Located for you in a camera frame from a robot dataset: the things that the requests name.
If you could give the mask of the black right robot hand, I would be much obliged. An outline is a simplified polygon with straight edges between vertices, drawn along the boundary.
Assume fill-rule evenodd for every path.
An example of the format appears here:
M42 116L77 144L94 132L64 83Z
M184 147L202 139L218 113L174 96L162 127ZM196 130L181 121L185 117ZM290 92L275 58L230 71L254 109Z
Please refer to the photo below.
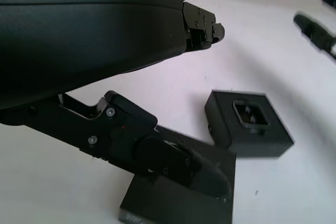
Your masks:
M335 0L321 1L335 11ZM335 34L331 34L316 20L301 12L297 12L294 15L293 23L316 49L325 52L335 61Z

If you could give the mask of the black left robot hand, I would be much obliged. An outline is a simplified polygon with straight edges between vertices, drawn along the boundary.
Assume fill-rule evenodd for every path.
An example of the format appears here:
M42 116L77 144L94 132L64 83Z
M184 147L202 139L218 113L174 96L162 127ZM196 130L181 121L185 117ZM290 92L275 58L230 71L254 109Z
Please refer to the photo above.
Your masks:
M156 130L157 118L108 91L88 106L69 92L225 36L187 0L1 0L1 123L27 126L134 174L158 174L225 199L226 175Z

